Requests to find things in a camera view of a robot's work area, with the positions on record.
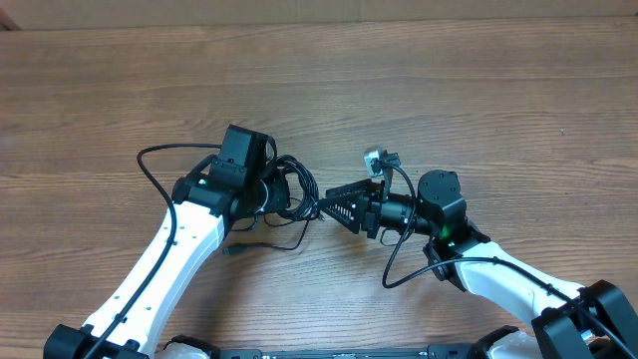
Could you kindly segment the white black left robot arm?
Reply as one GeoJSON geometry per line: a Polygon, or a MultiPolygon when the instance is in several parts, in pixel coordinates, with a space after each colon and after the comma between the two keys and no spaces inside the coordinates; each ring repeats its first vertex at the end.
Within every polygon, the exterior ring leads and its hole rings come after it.
{"type": "Polygon", "coordinates": [[[167,211],[149,247],[80,328],[58,325],[46,358],[154,358],[177,303],[234,223],[289,205],[272,137],[229,126],[212,155],[162,196],[167,211]]]}

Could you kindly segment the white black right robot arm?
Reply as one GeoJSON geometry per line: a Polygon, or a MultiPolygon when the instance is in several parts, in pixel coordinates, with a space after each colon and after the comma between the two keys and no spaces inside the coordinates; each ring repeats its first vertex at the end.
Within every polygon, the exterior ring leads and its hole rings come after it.
{"type": "Polygon", "coordinates": [[[369,179],[327,190],[318,207],[354,233],[390,229],[422,234],[426,267],[463,292],[481,296],[528,325],[503,326],[460,350],[462,358],[634,358],[637,313],[624,293],[599,280],[558,279],[507,254],[466,215],[454,172],[430,171],[409,195],[369,179]]]}

